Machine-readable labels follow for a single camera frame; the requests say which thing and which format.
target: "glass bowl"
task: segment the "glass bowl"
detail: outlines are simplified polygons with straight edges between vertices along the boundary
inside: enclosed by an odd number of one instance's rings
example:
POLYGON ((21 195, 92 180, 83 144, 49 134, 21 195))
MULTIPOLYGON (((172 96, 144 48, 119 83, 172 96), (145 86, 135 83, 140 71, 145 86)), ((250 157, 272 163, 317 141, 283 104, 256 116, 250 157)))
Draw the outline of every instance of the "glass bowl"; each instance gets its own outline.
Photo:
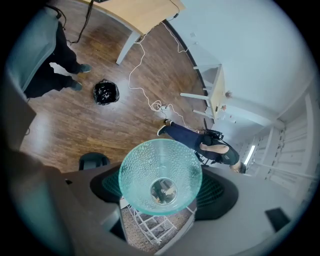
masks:
POLYGON ((124 158, 119 187, 130 205, 149 215, 170 215, 197 196, 202 169, 195 153, 172 139, 146 141, 124 158))

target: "black pants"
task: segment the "black pants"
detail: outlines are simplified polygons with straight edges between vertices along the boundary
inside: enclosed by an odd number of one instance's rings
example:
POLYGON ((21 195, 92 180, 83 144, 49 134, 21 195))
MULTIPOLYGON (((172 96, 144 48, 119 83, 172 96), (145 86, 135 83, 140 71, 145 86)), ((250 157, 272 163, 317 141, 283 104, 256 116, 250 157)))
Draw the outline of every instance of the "black pants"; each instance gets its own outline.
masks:
POLYGON ((57 63, 69 73, 77 74, 80 64, 77 62, 76 54, 68 47, 62 24, 58 23, 56 31, 56 44, 53 53, 44 61, 34 74, 30 84, 24 91, 27 98, 41 97, 51 90, 60 91, 73 84, 71 76, 54 72, 49 63, 57 63))

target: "white wall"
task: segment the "white wall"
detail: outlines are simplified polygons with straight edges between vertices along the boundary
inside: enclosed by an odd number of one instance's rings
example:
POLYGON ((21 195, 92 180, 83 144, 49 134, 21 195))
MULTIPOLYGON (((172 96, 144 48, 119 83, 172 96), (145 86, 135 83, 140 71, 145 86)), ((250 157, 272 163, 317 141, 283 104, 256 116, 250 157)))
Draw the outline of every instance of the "white wall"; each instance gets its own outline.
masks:
POLYGON ((170 23, 197 65, 223 65, 226 89, 235 97, 279 113, 313 72, 300 33, 275 3, 182 2, 186 9, 170 23))

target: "white wire basket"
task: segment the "white wire basket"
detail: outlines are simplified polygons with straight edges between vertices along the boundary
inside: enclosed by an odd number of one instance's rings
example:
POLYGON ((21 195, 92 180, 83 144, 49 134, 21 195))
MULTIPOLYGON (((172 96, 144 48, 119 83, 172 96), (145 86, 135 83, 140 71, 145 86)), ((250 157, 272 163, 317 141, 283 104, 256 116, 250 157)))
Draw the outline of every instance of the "white wire basket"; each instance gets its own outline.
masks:
POLYGON ((128 206, 134 221, 149 240, 151 244, 157 243, 158 245, 176 230, 176 226, 166 216, 148 215, 136 210, 131 205, 128 206))

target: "power strip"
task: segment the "power strip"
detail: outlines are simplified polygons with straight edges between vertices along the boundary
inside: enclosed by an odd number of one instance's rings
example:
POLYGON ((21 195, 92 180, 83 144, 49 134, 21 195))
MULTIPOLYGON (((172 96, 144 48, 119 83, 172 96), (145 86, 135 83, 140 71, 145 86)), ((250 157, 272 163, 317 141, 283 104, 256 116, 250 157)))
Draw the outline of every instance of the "power strip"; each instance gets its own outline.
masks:
POLYGON ((169 106, 161 106, 161 111, 170 111, 169 106))

